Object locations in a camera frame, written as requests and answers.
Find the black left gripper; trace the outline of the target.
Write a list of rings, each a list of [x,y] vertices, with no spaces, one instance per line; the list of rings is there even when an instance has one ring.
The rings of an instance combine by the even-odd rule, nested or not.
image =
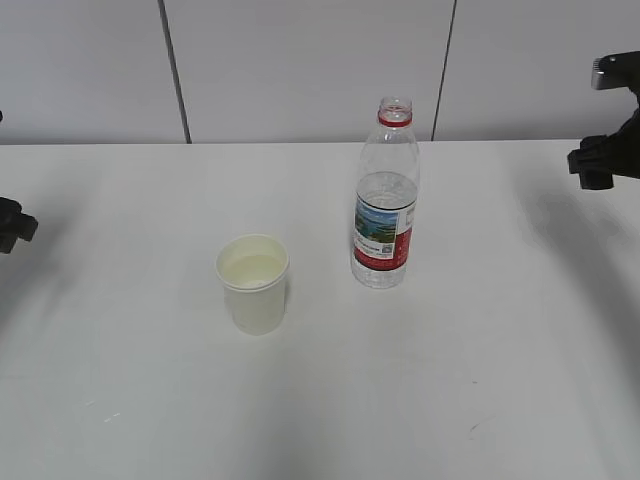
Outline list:
[[[19,202],[0,198],[0,252],[2,254],[9,254],[18,240],[30,242],[37,228],[36,218],[25,214]]]

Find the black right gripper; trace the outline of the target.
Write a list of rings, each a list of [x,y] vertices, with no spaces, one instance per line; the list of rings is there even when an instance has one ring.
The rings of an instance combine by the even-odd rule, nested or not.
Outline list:
[[[614,177],[639,179],[639,109],[611,135],[585,137],[567,157],[583,190],[608,190]]]

